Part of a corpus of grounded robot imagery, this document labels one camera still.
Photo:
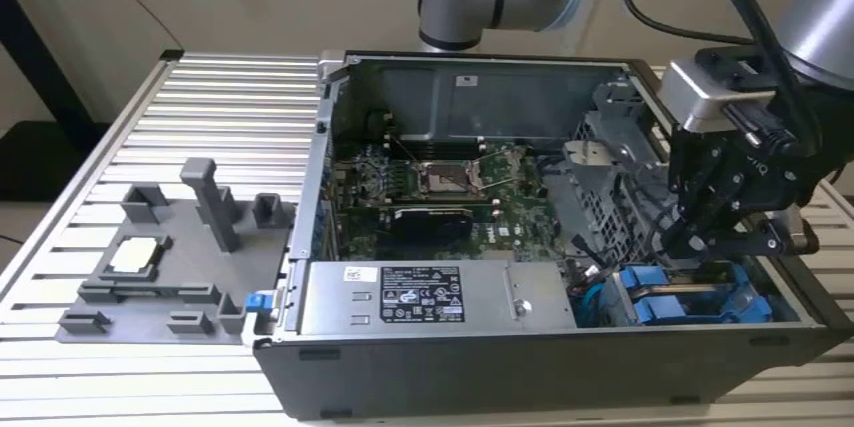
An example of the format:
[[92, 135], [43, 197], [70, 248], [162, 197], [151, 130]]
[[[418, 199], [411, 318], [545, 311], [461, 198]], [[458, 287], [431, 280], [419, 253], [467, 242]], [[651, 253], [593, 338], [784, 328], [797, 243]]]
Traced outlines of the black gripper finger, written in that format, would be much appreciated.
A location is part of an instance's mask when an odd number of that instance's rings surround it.
[[699, 134], [677, 129], [670, 139], [669, 189], [678, 196], [674, 224], [666, 230], [666, 253], [695, 255], [690, 240], [706, 241], [730, 230], [737, 216], [730, 210], [745, 181], [727, 165], [729, 138], [723, 133]]
[[781, 253], [781, 236], [776, 223], [761, 220], [745, 232], [719, 230], [701, 236], [707, 257], [715, 260]]

